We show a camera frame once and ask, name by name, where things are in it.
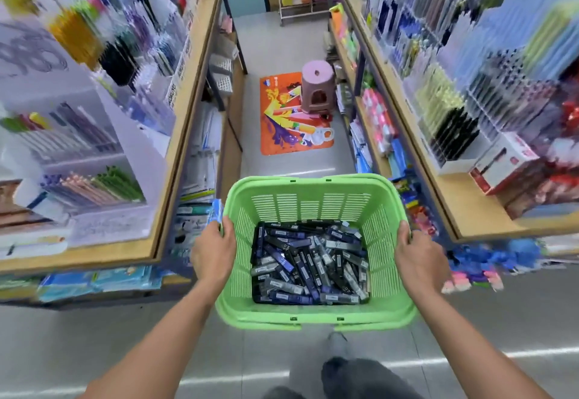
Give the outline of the person's left hand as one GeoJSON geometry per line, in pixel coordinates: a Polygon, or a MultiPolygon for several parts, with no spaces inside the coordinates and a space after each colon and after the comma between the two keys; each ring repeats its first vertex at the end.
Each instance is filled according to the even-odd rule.
{"type": "Polygon", "coordinates": [[[227,251],[222,236],[222,227],[220,230],[213,222],[197,237],[191,251],[191,263],[198,282],[217,293],[221,293],[231,275],[237,251],[227,251]]]}

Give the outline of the green plastic shopping basket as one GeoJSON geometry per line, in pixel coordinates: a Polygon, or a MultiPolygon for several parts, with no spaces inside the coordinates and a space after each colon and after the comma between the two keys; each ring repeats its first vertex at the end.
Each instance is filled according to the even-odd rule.
{"type": "Polygon", "coordinates": [[[394,261],[397,229],[407,216],[388,179],[376,174],[315,179],[250,176],[232,186],[223,214],[234,223],[237,254],[215,308],[229,326],[292,331],[306,324],[322,324],[333,325],[337,331],[377,331],[401,329],[415,319],[417,308],[394,261]],[[341,306],[254,302],[250,264],[258,223],[305,220],[345,220],[360,229],[369,255],[368,302],[341,306]]]}

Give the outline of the person's right forearm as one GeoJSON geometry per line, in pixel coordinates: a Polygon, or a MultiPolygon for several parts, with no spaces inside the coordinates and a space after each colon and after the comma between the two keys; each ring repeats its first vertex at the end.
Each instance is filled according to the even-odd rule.
{"type": "Polygon", "coordinates": [[[468,399],[553,399],[499,352],[440,290],[409,291],[468,399]]]}

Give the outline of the person's left forearm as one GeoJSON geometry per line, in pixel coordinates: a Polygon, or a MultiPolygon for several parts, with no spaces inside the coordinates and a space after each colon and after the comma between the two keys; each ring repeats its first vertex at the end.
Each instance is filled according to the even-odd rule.
{"type": "Polygon", "coordinates": [[[78,399],[174,399],[228,276],[206,273],[125,357],[78,399]]]}

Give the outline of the blue packet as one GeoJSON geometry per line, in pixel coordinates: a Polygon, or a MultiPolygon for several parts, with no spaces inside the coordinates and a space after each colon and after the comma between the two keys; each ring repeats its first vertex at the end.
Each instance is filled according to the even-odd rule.
{"type": "Polygon", "coordinates": [[[221,230],[222,226],[222,216],[223,216],[223,204],[220,198],[213,199],[211,203],[210,212],[208,213],[207,225],[216,222],[218,228],[221,230]]]}

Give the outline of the wooden shelf unit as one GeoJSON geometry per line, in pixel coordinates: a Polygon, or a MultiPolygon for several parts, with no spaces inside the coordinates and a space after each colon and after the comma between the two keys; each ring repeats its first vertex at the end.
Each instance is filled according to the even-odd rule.
{"type": "Polygon", "coordinates": [[[579,211],[516,222],[494,196],[485,196],[466,173],[439,175],[402,88],[395,68],[386,62],[361,16],[361,0],[341,0],[353,23],[365,64],[391,109],[405,151],[412,158],[431,211],[440,228],[441,242],[451,245],[505,242],[579,233],[579,211]]]}
{"type": "MultiPolygon", "coordinates": [[[[182,177],[191,153],[209,152],[196,167],[206,168],[201,182],[215,184],[220,173],[214,155],[220,150],[213,136],[224,137],[225,125],[233,125],[223,105],[222,96],[208,67],[214,39],[219,34],[222,0],[190,0],[184,19],[191,20],[190,46],[184,52],[184,69],[177,73],[178,89],[174,97],[176,122],[166,136],[146,127],[147,135],[164,155],[167,171],[159,203],[148,237],[84,247],[73,247],[61,254],[27,258],[0,259],[0,306],[65,310],[92,304],[126,305],[129,303],[176,300],[185,293],[188,279],[170,276],[172,284],[149,291],[95,293],[76,298],[42,303],[37,298],[40,282],[48,275],[69,271],[100,271],[129,266],[155,266],[160,271],[178,268],[176,258],[166,259],[172,249],[179,213],[182,177]]],[[[71,92],[84,88],[105,89],[85,66],[70,59],[56,40],[48,39],[39,24],[26,21],[0,21],[0,95],[40,95],[71,92]]]]}

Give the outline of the pile of dark lead cases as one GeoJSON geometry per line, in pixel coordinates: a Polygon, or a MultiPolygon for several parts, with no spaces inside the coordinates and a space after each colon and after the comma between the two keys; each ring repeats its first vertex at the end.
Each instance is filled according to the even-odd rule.
{"type": "Polygon", "coordinates": [[[369,259],[345,220],[259,222],[251,246],[252,299],[260,305],[359,305],[370,300],[369,259]]]}

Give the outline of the white pen display stand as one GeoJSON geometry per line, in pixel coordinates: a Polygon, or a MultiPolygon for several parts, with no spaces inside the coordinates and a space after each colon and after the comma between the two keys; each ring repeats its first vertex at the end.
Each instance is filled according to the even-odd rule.
{"type": "Polygon", "coordinates": [[[0,259],[148,237],[165,157],[105,89],[0,95],[0,259]]]}

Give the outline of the orange patterned floor mat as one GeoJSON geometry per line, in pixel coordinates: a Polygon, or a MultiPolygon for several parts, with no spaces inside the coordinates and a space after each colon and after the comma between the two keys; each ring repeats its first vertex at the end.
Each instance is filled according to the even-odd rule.
{"type": "Polygon", "coordinates": [[[334,145],[332,115],[302,110],[301,72],[274,74],[259,81],[261,152],[291,154],[334,145]]]}

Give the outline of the row of pink packets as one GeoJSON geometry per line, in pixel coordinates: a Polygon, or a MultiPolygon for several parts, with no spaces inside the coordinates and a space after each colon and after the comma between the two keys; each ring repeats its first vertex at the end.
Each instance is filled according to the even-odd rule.
{"type": "Polygon", "coordinates": [[[371,138],[380,155],[387,157],[393,151],[393,141],[398,138],[398,130],[390,117],[386,102],[375,88],[366,88],[361,98],[370,121],[371,138]]]}

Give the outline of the stack of teal notebooks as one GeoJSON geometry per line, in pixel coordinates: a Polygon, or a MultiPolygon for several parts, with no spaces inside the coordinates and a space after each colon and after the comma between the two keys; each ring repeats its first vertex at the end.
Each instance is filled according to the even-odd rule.
{"type": "Polygon", "coordinates": [[[95,293],[157,290],[162,286],[163,276],[163,271],[155,266],[55,273],[40,282],[37,298],[49,303],[95,293]]]}

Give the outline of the grey perforated metal holder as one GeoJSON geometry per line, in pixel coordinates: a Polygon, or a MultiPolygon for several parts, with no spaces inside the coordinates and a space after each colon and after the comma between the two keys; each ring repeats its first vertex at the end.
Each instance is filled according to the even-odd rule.
{"type": "Polygon", "coordinates": [[[217,53],[211,54],[208,60],[208,67],[213,73],[224,74],[227,76],[233,75],[234,64],[232,59],[217,53]]]}
{"type": "Polygon", "coordinates": [[[230,97],[233,94],[232,76],[223,73],[211,73],[219,94],[222,97],[230,97]]]}

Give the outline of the person's grey trousers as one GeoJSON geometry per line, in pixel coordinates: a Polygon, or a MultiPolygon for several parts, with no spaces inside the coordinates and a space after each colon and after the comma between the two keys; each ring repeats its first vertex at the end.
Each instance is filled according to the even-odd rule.
{"type": "Polygon", "coordinates": [[[301,350],[285,385],[261,399],[425,399],[380,362],[359,358],[341,332],[301,350]]]}

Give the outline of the pink plastic stool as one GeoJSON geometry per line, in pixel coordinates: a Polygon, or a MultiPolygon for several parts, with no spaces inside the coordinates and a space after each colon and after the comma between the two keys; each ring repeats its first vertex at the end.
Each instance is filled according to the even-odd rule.
{"type": "Polygon", "coordinates": [[[328,114],[336,106],[336,80],[326,60],[307,62],[301,71],[301,109],[307,114],[328,114]]]}

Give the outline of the wall of hanging pen packets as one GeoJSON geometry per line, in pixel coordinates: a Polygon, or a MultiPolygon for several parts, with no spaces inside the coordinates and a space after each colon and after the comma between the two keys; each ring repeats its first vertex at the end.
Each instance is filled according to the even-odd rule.
{"type": "Polygon", "coordinates": [[[579,0],[361,0],[361,16],[413,105],[416,74],[437,61],[479,120],[467,173],[501,132],[545,145],[566,133],[555,102],[579,73],[579,0]]]}
{"type": "Polygon", "coordinates": [[[177,73],[184,69],[190,0],[0,0],[1,21],[39,24],[93,73],[132,120],[173,132],[177,73]]]}

